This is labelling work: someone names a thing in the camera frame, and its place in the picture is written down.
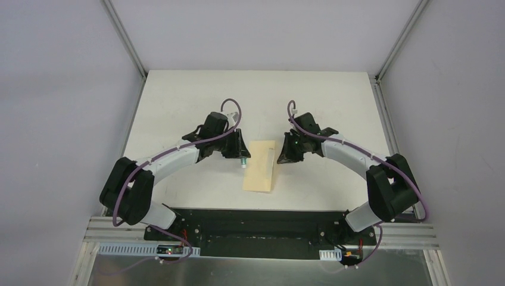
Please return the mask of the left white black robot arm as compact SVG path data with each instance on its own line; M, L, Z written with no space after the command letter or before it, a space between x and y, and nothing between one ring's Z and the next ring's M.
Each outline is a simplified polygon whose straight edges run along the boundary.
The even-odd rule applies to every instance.
M159 227L167 241L178 239L182 226L175 212L152 200L156 184L184 167L197 164L215 152L224 158L246 160L247 150L238 128L239 112L211 112L205 122L176 145L152 157L118 159L102 189L99 202L113 211L116 224L144 223Z

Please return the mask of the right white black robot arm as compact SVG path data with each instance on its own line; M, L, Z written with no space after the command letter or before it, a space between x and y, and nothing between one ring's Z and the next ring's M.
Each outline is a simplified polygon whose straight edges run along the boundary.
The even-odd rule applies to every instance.
M355 243L366 228L391 221L419 202L417 184L402 155L376 156L346 141L333 128L321 129L311 113L295 117L291 125L278 164L298 163L306 153L312 153L343 164L366 181L367 201L340 221L338 236L342 242Z

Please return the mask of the cream paper envelope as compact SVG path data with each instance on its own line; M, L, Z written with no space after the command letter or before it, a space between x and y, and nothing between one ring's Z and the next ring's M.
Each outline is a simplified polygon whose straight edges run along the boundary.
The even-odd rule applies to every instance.
M275 165L276 142L252 141L242 189L249 192L271 192Z

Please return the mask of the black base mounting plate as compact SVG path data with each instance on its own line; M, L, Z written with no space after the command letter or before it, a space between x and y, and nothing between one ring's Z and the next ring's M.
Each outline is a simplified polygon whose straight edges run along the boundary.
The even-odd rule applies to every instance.
M316 260L334 247L374 247L369 226L353 232L347 212L175 208L168 232L200 249L201 256Z

